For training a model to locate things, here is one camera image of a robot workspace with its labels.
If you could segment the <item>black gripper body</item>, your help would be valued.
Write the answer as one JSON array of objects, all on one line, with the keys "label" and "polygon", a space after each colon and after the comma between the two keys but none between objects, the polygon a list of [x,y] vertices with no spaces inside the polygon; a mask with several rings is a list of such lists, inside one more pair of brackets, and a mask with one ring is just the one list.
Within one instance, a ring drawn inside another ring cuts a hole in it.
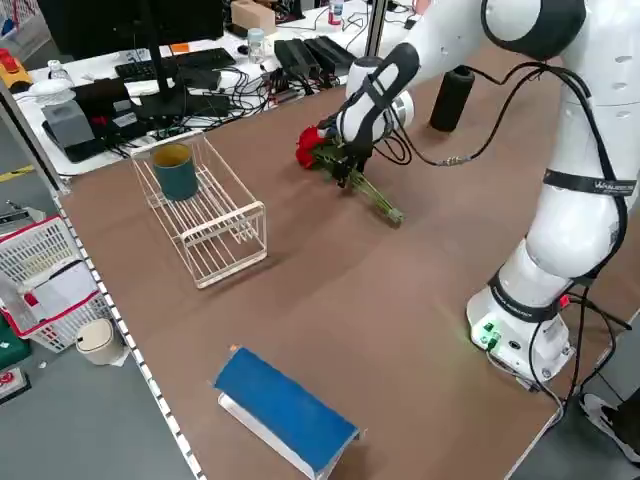
[{"label": "black gripper body", "polygon": [[359,134],[352,140],[344,141],[348,163],[353,168],[364,168],[372,156],[374,142],[369,134]]}]

